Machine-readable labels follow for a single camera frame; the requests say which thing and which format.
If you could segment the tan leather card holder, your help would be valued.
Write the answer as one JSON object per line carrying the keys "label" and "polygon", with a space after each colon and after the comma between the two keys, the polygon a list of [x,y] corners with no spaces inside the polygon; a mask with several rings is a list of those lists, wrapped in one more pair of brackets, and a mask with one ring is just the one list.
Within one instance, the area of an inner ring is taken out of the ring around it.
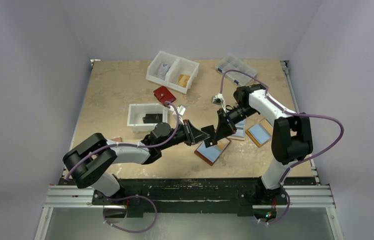
{"label": "tan leather card holder", "polygon": [[208,165],[213,166],[215,162],[218,160],[218,158],[225,151],[225,149],[221,151],[216,146],[211,146],[209,148],[206,148],[204,145],[204,142],[201,142],[199,146],[196,148],[196,150],[194,151],[194,154],[197,155],[204,162],[206,162]]}

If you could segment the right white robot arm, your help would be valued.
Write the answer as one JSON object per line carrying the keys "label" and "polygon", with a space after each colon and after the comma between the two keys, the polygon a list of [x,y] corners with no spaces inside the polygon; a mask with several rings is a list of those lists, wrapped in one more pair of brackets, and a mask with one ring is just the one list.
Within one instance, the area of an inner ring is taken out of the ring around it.
{"label": "right white robot arm", "polygon": [[304,160],[313,151],[310,119],[297,116],[295,112],[271,99],[262,84],[238,87],[233,97],[237,106],[231,110],[219,109],[218,125],[212,127],[205,145],[210,147],[237,131],[236,124],[253,114],[262,115],[272,127],[271,151],[273,160],[257,181],[256,199],[266,204],[275,197],[286,177],[286,170]]}

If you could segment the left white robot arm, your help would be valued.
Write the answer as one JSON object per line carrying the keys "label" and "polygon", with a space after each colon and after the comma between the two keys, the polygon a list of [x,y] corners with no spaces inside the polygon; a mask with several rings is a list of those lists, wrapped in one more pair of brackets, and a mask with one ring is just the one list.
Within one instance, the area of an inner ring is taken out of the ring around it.
{"label": "left white robot arm", "polygon": [[214,135],[213,125],[195,128],[189,120],[171,127],[166,122],[155,128],[138,143],[107,140],[101,133],[94,133],[71,151],[62,161],[78,188],[92,187],[105,199],[116,205],[124,198],[123,187],[116,176],[107,169],[113,164],[134,163],[148,165],[162,156],[162,151],[184,143],[188,146],[206,141]]}

